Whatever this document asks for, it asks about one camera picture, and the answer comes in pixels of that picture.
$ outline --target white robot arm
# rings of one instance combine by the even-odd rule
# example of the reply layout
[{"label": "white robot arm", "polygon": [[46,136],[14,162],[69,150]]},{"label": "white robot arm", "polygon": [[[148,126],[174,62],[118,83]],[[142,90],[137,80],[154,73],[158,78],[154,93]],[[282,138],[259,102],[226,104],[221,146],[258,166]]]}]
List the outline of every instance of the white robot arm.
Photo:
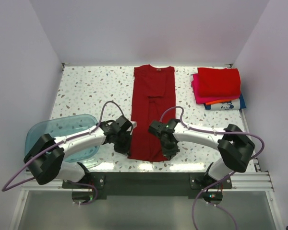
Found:
[{"label": "white robot arm", "polygon": [[[160,139],[163,155],[169,160],[179,152],[177,146],[179,141],[193,142],[218,150],[221,158],[210,164],[204,178],[201,178],[203,185],[218,181],[232,171],[240,173],[246,171],[255,144],[246,135],[226,134],[226,132],[242,132],[236,125],[229,125],[227,128],[208,128],[189,124],[186,126],[178,119],[171,119],[166,124],[153,121],[148,131]],[[191,130],[191,127],[211,131],[212,134]]]},{"label": "white robot arm", "polygon": [[114,143],[116,152],[129,156],[132,130],[135,127],[136,122],[131,122],[124,116],[120,116],[116,121],[101,122],[98,128],[93,126],[88,130],[69,136],[53,138],[51,135],[45,134],[28,152],[24,162],[27,163],[49,146],[63,142],[60,147],[57,146],[51,152],[35,159],[28,165],[28,169],[39,184],[46,184],[53,179],[79,182],[88,170],[79,162],[64,162],[65,158],[88,147],[107,143]]}]

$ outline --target terrazzo table surface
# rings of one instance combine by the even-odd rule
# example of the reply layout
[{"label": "terrazzo table surface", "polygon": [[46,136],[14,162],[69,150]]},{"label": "terrazzo table surface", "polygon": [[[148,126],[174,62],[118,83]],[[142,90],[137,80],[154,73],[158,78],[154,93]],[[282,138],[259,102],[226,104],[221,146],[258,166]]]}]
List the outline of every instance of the terrazzo table surface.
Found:
[{"label": "terrazzo table surface", "polygon": [[[207,111],[203,105],[195,103],[191,88],[192,74],[197,67],[174,67],[176,105],[185,108],[184,121],[206,127],[227,127],[236,124],[244,131],[243,121],[238,110]],[[90,114],[99,119],[106,101],[114,100],[120,105],[125,116],[131,117],[134,67],[65,67],[51,119],[65,116]],[[180,110],[176,109],[176,118]],[[120,112],[116,106],[108,104],[103,121],[116,119]],[[112,144],[100,146],[90,159],[98,172],[205,172],[211,162],[218,160],[218,151],[195,143],[179,142],[180,152],[170,161],[148,162],[130,160],[115,153]],[[247,172],[255,172],[253,162]]]}]

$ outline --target black mounting plate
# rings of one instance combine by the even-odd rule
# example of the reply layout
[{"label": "black mounting plate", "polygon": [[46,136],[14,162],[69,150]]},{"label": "black mounting plate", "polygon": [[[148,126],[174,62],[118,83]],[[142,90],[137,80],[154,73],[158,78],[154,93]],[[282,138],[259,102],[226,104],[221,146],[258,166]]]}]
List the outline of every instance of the black mounting plate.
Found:
[{"label": "black mounting plate", "polygon": [[[198,180],[201,180],[201,178],[203,178],[204,174],[205,174],[204,172],[190,173],[191,189],[203,189],[207,186],[207,185],[203,185],[197,182]],[[223,185],[223,189],[232,188],[231,178],[227,179],[221,184]]]},{"label": "black mounting plate", "polygon": [[[187,196],[192,199],[204,188],[195,179],[203,172],[91,172],[93,183],[98,189],[98,199],[107,196]],[[87,188],[63,182],[62,188]],[[223,189],[232,188],[223,183]]]}]

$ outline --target folded t-shirt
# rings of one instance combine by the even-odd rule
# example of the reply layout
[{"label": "folded t-shirt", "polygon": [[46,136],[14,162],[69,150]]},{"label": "folded t-shirt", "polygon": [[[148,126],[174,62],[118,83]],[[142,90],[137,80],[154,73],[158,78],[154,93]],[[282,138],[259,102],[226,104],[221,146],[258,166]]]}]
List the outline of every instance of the folded t-shirt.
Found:
[{"label": "folded t-shirt", "polygon": [[198,94],[201,97],[223,97],[240,95],[238,69],[197,68]]},{"label": "folded t-shirt", "polygon": [[[195,101],[197,104],[204,104],[206,102],[213,102],[216,100],[222,100],[224,97],[201,97],[198,93],[198,74],[193,74],[193,81],[192,81],[192,87],[194,91]],[[240,94],[237,94],[232,97],[226,97],[226,99],[237,99],[239,98]]]},{"label": "folded t-shirt", "polygon": [[204,106],[206,110],[238,110],[246,108],[242,94],[236,100],[211,105],[204,104]]},{"label": "folded t-shirt", "polygon": [[206,105],[211,105],[211,104],[218,104],[218,103],[222,103],[222,102],[228,102],[231,101],[232,99],[222,99],[222,100],[216,100],[216,101],[212,101],[212,102],[206,102]]}]

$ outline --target purple cable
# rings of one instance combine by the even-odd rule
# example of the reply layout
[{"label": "purple cable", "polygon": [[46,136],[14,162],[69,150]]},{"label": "purple cable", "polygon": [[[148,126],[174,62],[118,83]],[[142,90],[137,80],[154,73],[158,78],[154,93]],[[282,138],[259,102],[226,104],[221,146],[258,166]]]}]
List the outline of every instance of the purple cable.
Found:
[{"label": "purple cable", "polygon": [[83,183],[76,183],[76,182],[73,182],[73,181],[69,181],[69,183],[75,184],[75,185],[80,185],[80,186],[91,187],[91,188],[95,191],[95,195],[94,195],[94,197],[93,197],[92,200],[90,200],[90,201],[88,201],[88,202],[86,202],[86,203],[81,203],[80,205],[89,205],[89,204],[93,203],[93,202],[97,199],[98,190],[97,190],[97,188],[96,188],[94,185],[92,185],[92,184],[83,184]]},{"label": "purple cable", "polygon": [[[184,127],[186,127],[187,129],[190,129],[190,130],[193,130],[193,131],[196,131],[196,132],[209,133],[209,134],[248,135],[248,136],[255,137],[256,139],[258,139],[258,140],[261,142],[262,146],[261,146],[260,150],[251,157],[251,159],[254,159],[255,157],[257,157],[257,156],[258,156],[260,153],[262,153],[262,151],[264,150],[264,140],[263,140],[261,137],[255,135],[255,134],[252,134],[252,133],[248,133],[248,132],[226,132],[226,131],[224,131],[224,132],[219,132],[219,131],[214,132],[214,131],[202,130],[202,129],[198,129],[198,128],[193,128],[193,127],[187,126],[187,125],[184,123],[183,119],[182,119],[182,116],[183,116],[183,113],[184,113],[184,109],[183,109],[181,106],[174,106],[174,107],[172,107],[172,108],[167,109],[167,110],[163,113],[163,115],[161,116],[160,121],[162,121],[164,115],[165,115],[168,111],[173,110],[173,109],[175,109],[175,108],[181,109],[180,122],[181,122],[181,124],[182,124]],[[197,227],[197,225],[196,225],[196,223],[195,223],[195,218],[194,218],[194,208],[195,208],[196,201],[198,200],[198,198],[200,197],[200,195],[201,195],[204,191],[206,191],[207,189],[209,189],[209,188],[211,188],[211,187],[213,187],[213,186],[215,186],[215,185],[217,185],[217,184],[219,184],[219,183],[227,180],[227,179],[230,178],[233,174],[235,174],[235,172],[231,172],[230,174],[228,174],[228,175],[226,175],[225,177],[223,177],[221,180],[216,181],[216,182],[214,182],[213,184],[207,186],[206,188],[204,188],[203,190],[201,190],[201,191],[197,194],[196,198],[195,198],[194,201],[193,201],[193,205],[192,205],[192,220],[193,220],[193,225],[194,225],[194,227],[195,227],[196,230],[199,230],[198,227]],[[235,228],[236,228],[236,230],[238,230],[239,227],[238,227],[238,224],[237,224],[235,218],[234,218],[226,209],[224,209],[223,207],[219,207],[219,206],[216,206],[216,207],[218,207],[219,209],[221,209],[221,210],[225,211],[227,214],[229,214],[229,216],[232,218],[232,220],[233,220],[234,223],[235,223]]]},{"label": "purple cable", "polygon": [[[120,110],[121,114],[124,116],[124,112],[122,111],[122,109],[120,108],[120,106],[119,106],[118,104],[116,104],[114,101],[107,101],[107,102],[102,106],[99,122],[97,123],[96,127],[95,127],[91,132],[94,132],[95,130],[97,130],[97,129],[99,128],[100,123],[101,123],[101,120],[102,120],[102,116],[103,116],[103,113],[104,113],[104,110],[105,110],[105,107],[106,107],[106,105],[107,105],[108,103],[113,103],[113,104],[115,104],[115,105],[118,107],[118,109]],[[71,136],[71,137],[67,138],[66,141],[69,141],[69,140],[72,140],[72,139],[75,139],[75,138],[79,138],[79,137],[85,136],[85,135],[87,135],[87,134],[90,134],[91,132],[88,131],[88,132],[85,132],[85,133],[82,133],[82,134],[76,134],[76,135],[74,135],[74,136]],[[12,188],[15,188],[15,187],[17,187],[17,186],[19,186],[19,185],[21,185],[21,184],[24,184],[24,183],[26,183],[26,182],[28,182],[28,181],[33,180],[34,177],[31,177],[31,178],[29,178],[29,179],[20,181],[20,182],[18,182],[18,183],[16,183],[16,184],[13,184],[13,185],[9,186],[10,183],[11,183],[26,167],[28,167],[35,159],[39,158],[41,155],[43,155],[43,154],[45,154],[46,152],[52,150],[53,148],[61,145],[62,143],[64,143],[64,141],[60,141],[60,142],[58,142],[58,143],[55,143],[54,145],[52,145],[52,146],[44,149],[43,151],[41,151],[40,153],[38,153],[36,156],[34,156],[33,158],[31,158],[26,164],[24,164],[24,166],[23,166],[18,172],[16,172],[16,173],[7,181],[7,183],[5,183],[5,185],[3,186],[3,188],[1,189],[1,191],[3,191],[3,192],[8,191],[8,190],[10,190],[10,189],[12,189]],[[97,193],[98,193],[97,189],[96,189],[93,185],[91,185],[91,184],[83,184],[83,185],[84,185],[84,186],[91,187],[91,188],[93,188],[93,189],[96,191],[96,196],[95,196],[95,198],[93,199],[93,201],[94,201],[94,200],[97,198]]]}]

